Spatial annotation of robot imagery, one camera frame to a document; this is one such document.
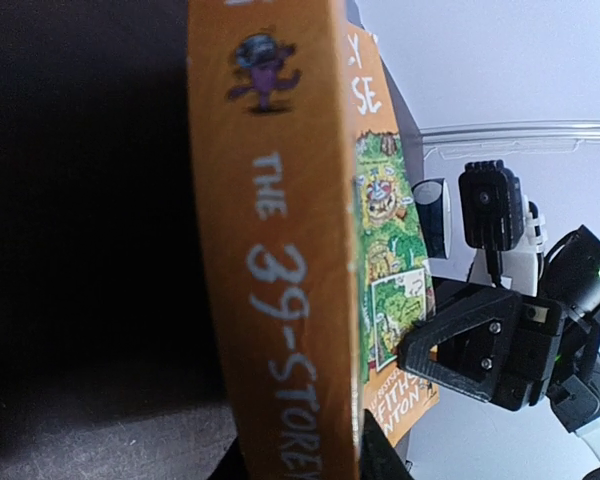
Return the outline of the white teal bowl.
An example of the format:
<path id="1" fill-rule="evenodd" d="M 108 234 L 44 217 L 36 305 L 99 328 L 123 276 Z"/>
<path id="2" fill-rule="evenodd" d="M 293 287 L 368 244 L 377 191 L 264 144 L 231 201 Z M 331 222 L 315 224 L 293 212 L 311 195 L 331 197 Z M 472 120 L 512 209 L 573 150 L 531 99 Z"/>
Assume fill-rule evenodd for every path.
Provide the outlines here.
<path id="1" fill-rule="evenodd" d="M 421 231 L 430 258 L 448 259 L 452 239 L 451 200 L 444 178 L 426 179 L 413 187 Z"/>

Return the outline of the orange treehouse paperback book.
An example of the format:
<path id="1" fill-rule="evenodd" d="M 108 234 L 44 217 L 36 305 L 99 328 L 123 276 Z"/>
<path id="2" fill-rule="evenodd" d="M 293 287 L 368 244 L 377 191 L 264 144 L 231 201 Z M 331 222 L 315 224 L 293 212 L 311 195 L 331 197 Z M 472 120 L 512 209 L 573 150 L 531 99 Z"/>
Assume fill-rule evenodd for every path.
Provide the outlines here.
<path id="1" fill-rule="evenodd" d="M 434 289 L 377 38 L 342 1 L 193 1 L 197 222 L 247 479 L 406 479 Z"/>

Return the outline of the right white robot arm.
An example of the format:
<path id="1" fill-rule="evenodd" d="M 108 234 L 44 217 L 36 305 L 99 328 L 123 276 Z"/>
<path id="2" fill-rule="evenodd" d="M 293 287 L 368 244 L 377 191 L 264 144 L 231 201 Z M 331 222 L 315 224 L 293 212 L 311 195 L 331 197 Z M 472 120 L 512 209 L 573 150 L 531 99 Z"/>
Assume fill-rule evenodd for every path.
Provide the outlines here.
<path id="1" fill-rule="evenodd" d="M 403 337 L 399 368 L 510 411 L 548 399 L 600 462 L 600 240 L 586 226 L 565 235 L 535 296 L 438 284 L 443 307 Z"/>

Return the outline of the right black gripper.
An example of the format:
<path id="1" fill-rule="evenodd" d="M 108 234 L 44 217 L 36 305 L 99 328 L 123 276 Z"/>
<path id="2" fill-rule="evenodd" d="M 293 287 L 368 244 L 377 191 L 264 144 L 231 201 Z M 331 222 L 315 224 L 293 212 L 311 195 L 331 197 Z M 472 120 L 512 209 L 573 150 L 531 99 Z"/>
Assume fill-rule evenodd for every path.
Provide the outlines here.
<path id="1" fill-rule="evenodd" d="M 590 379 L 600 324 L 572 320 L 564 305 L 507 289 L 469 286 L 405 334 L 398 367 L 510 411 L 536 405 L 571 377 Z"/>

